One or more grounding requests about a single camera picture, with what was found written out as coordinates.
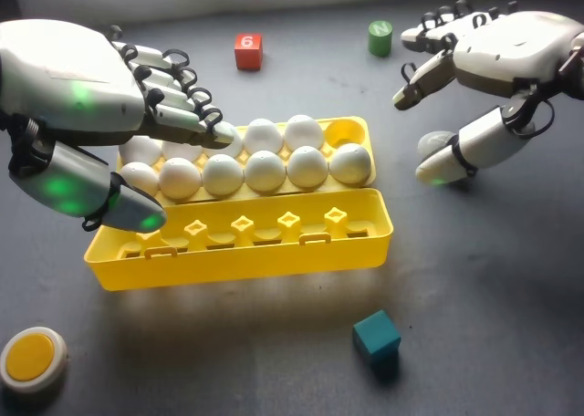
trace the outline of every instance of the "table surface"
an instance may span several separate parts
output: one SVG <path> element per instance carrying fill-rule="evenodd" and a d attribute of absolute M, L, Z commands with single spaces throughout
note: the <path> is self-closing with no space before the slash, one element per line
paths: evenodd
<path fill-rule="evenodd" d="M 475 0 L 488 8 L 508 0 Z M 584 20 L 582 0 L 518 0 Z M 218 16 L 132 26 L 126 39 L 192 56 L 201 86 L 234 125 L 357 115 L 370 126 L 395 224 L 378 269 L 140 292 L 101 289 L 83 263 L 91 240 L 0 177 L 0 343 L 44 325 L 68 343 L 62 390 L 35 406 L 3 393 L 0 414 L 570 415 L 584 406 L 584 109 L 557 120 L 468 189 L 415 181 L 416 144 L 497 99 L 453 83 L 399 112 L 400 66 L 429 55 L 399 33 L 449 0 Z M 367 27 L 393 23 L 390 58 Z M 235 68 L 237 33 L 264 35 L 258 73 Z M 10 157 L 7 135 L 0 160 Z M 95 149 L 114 162 L 115 149 Z M 379 383 L 352 325 L 385 309 L 402 333 L 398 378 Z"/>

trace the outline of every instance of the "red cube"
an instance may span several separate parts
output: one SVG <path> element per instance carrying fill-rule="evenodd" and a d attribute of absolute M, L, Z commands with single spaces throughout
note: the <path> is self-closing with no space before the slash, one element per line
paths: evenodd
<path fill-rule="evenodd" d="M 258 71 L 262 67 L 262 35 L 242 34 L 235 40 L 235 63 L 238 69 Z"/>

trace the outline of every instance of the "teal cube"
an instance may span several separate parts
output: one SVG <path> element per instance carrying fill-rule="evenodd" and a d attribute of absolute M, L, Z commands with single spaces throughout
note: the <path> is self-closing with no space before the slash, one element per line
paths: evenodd
<path fill-rule="evenodd" d="M 382 310 L 353 325 L 353 341 L 367 363 L 374 365 L 395 354 L 402 337 Z"/>

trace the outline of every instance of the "egg carton tray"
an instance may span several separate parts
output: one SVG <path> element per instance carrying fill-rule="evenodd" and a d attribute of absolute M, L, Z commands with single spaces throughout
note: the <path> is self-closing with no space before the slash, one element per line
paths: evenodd
<path fill-rule="evenodd" d="M 256 192 L 252 190 L 249 186 L 247 186 L 247 184 L 244 182 L 244 184 L 241 186 L 241 188 L 239 188 L 239 190 L 227 196 L 213 195 L 206 191 L 203 186 L 201 186 L 199 191 L 197 191 L 195 194 L 182 200 L 169 199 L 161 191 L 158 191 L 154 197 L 162 204 L 162 206 L 173 206 L 175 204 L 181 203 L 207 202 L 215 200 L 253 199 L 256 197 L 263 197 L 267 195 L 291 194 L 298 192 L 341 191 L 347 189 L 360 188 L 372 183 L 373 180 L 375 179 L 376 172 L 367 122 L 359 117 L 329 118 L 317 120 L 317 122 L 324 132 L 325 142 L 320 148 L 320 152 L 325 156 L 327 162 L 330 161 L 330 158 L 332 157 L 334 152 L 340 146 L 345 144 L 356 143 L 361 145 L 365 150 L 367 150 L 371 158 L 371 173 L 363 183 L 358 183 L 356 185 L 347 185 L 345 183 L 337 181 L 331 175 L 329 175 L 327 176 L 327 179 L 316 188 L 301 188 L 296 186 L 286 177 L 282 185 L 280 185 L 276 190 L 274 190 L 271 193 Z M 277 128 L 281 134 L 284 134 L 286 123 L 285 122 L 277 123 Z M 236 130 L 243 138 L 245 136 L 245 132 L 247 131 L 247 127 L 246 126 L 236 127 Z M 290 151 L 285 144 L 282 150 L 277 155 L 287 166 L 287 162 L 291 154 L 292 151 Z M 243 149 L 239 156 L 235 158 L 235 160 L 239 162 L 239 165 L 244 169 L 245 164 L 247 163 L 249 157 L 250 154 L 247 151 L 245 151 L 245 149 Z M 197 167 L 199 172 L 202 173 L 204 165 L 207 163 L 208 160 L 209 158 L 205 154 L 201 154 L 201 156 L 196 161 L 194 161 L 193 164 Z M 163 157 L 161 157 L 157 162 L 154 163 L 154 165 L 152 165 L 152 168 L 157 173 L 160 173 L 162 165 L 165 162 L 166 160 Z M 117 171 L 121 169 L 122 165 L 123 164 L 121 162 L 121 158 L 120 156 L 118 156 Z"/>
<path fill-rule="evenodd" d="M 160 231 L 101 226 L 85 254 L 107 290 L 383 264 L 393 226 L 371 188 L 174 205 Z"/>

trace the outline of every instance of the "white robotic hand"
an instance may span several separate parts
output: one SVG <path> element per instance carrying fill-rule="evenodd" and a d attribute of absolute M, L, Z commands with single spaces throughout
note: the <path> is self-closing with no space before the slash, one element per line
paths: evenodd
<path fill-rule="evenodd" d="M 145 233 L 164 225 L 162 207 L 78 146 L 148 135 L 221 149 L 233 135 L 185 53 L 120 36 L 118 27 L 105 37 L 60 21 L 0 23 L 0 130 L 12 140 L 10 177 L 31 197 L 84 218 L 87 231 Z"/>
<path fill-rule="evenodd" d="M 555 117 L 549 99 L 559 93 L 584 99 L 581 23 L 552 13 L 516 12 L 516 3 L 510 3 L 506 15 L 491 9 L 460 16 L 460 8 L 455 8 L 454 20 L 439 24 L 436 18 L 435 26 L 423 29 L 415 40 L 408 38 L 412 30 L 404 32 L 407 48 L 437 54 L 420 68 L 402 67 L 407 84 L 393 97 L 396 109 L 415 106 L 455 78 L 463 86 L 510 101 L 458 134 L 432 132 L 422 137 L 418 151 L 423 159 L 416 170 L 421 182 L 455 182 L 497 165 L 549 129 Z M 405 74 L 408 66 L 414 69 L 411 78 Z M 536 130 L 531 120 L 541 103 L 550 107 L 551 116 Z"/>

